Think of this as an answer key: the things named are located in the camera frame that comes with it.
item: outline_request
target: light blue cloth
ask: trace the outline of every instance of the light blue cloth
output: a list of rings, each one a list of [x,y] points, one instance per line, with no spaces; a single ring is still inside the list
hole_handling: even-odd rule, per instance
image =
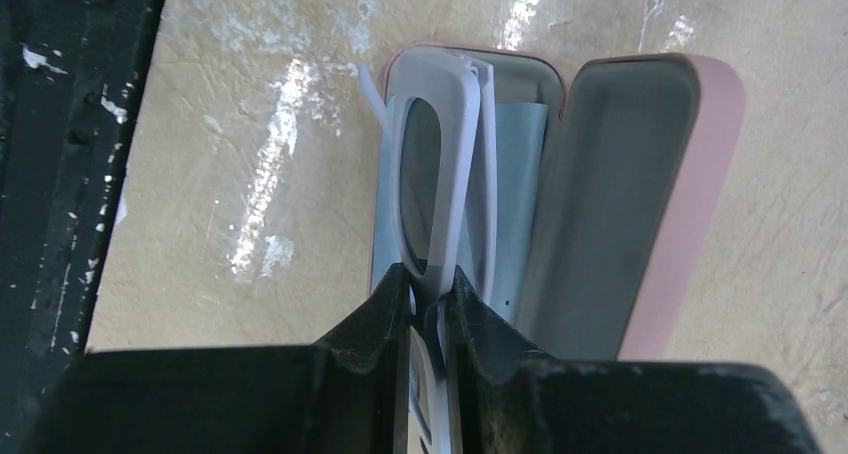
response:
[[[536,203],[539,160],[545,136],[548,106],[535,103],[504,103],[495,106],[497,126],[498,230],[495,248],[495,279],[492,309],[513,323],[520,302],[518,296],[524,280],[524,267],[530,249],[530,231]],[[374,251],[371,287],[388,267],[400,262],[397,240],[391,224],[390,184],[391,139],[380,142],[380,172],[377,185],[377,210],[374,226]],[[466,212],[457,263],[469,280],[474,279],[474,260],[468,224],[482,213]]]

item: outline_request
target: scratched black surface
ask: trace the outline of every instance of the scratched black surface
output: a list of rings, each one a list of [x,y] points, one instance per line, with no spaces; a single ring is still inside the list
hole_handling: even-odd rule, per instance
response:
[[[163,3],[0,0],[0,451],[83,353]]]
[[[462,452],[820,452],[789,390],[763,368],[557,359],[461,274],[446,302]]]

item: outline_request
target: pink eyeglass case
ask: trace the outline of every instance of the pink eyeglass case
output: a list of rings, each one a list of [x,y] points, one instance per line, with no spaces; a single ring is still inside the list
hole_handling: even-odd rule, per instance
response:
[[[733,69],[681,54],[600,59],[566,98],[542,59],[422,44],[492,64],[497,102],[549,106],[515,327],[564,359],[662,357],[741,130]]]

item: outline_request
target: eyeglasses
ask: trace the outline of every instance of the eyeglasses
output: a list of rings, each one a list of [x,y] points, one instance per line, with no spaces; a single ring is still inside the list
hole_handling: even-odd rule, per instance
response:
[[[473,272],[488,303],[497,219],[494,71],[438,48],[412,48],[391,65],[387,99],[359,71],[360,86],[390,136],[392,223],[412,274],[410,411],[428,452],[450,452],[441,296],[450,292],[465,215]]]

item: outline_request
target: beige surface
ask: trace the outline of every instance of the beige surface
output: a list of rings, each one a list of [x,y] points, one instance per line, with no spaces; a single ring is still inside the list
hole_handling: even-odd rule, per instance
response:
[[[308,342],[363,300],[378,129],[354,65],[437,38],[569,79],[682,50],[733,65],[749,107],[669,357],[771,368],[844,446],[845,19],[844,0],[167,0],[89,345]]]

